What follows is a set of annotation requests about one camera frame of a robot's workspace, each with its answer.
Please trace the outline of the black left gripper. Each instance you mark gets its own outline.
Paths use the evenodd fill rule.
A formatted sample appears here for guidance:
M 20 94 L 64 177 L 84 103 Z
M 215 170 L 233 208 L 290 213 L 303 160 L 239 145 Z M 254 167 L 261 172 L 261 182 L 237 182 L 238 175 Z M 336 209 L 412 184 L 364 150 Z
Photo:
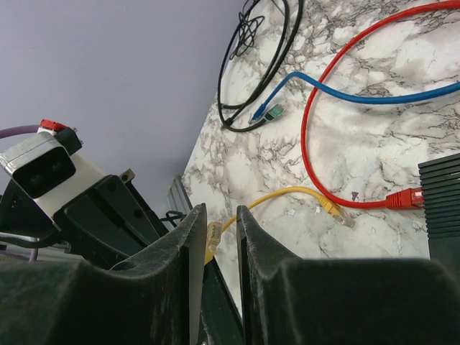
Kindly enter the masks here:
M 1 196 L 1 241 L 27 249 L 67 242 L 108 270 L 168 233 L 127 176 L 108 175 L 49 217 L 13 181 Z

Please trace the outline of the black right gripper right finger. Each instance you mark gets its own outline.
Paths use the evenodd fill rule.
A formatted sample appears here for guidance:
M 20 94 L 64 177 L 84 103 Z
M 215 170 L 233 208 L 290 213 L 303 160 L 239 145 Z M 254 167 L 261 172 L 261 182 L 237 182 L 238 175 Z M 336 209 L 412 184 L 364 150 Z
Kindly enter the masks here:
M 459 287 L 426 259 L 303 259 L 245 206 L 237 246 L 247 344 L 457 344 Z

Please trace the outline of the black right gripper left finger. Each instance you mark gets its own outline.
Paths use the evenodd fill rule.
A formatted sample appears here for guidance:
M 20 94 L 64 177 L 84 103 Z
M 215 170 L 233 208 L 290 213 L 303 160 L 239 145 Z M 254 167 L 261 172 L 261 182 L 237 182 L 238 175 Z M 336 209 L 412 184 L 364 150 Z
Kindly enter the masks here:
M 207 210 L 110 270 L 86 261 L 1 266 L 3 344 L 195 344 Z

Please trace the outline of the black network switch box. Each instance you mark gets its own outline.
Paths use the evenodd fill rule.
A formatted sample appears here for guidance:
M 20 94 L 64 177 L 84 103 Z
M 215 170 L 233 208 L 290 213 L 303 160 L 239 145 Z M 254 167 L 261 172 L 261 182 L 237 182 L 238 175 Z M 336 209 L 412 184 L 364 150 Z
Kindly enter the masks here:
M 459 155 L 418 165 L 431 258 L 459 254 Z

